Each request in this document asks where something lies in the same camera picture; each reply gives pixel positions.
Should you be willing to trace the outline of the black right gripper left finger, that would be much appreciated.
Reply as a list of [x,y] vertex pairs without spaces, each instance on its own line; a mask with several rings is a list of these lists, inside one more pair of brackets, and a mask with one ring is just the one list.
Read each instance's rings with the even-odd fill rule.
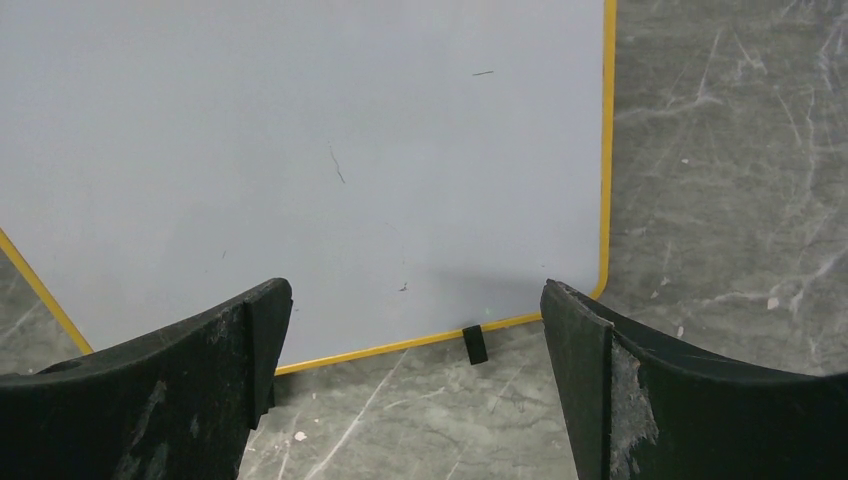
[[293,300],[273,278],[130,341],[1,378],[5,479],[234,479],[275,404]]

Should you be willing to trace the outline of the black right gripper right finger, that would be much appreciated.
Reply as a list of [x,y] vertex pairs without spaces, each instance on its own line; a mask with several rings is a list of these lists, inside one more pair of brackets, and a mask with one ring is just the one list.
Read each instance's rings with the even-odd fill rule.
[[847,377],[730,359],[555,280],[541,315],[582,479],[843,479]]

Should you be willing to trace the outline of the yellow-framed whiteboard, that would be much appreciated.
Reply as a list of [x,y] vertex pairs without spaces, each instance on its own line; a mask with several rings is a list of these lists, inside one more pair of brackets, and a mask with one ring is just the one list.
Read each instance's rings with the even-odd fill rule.
[[273,277],[279,373],[609,270],[614,1],[5,1],[2,248],[85,353]]

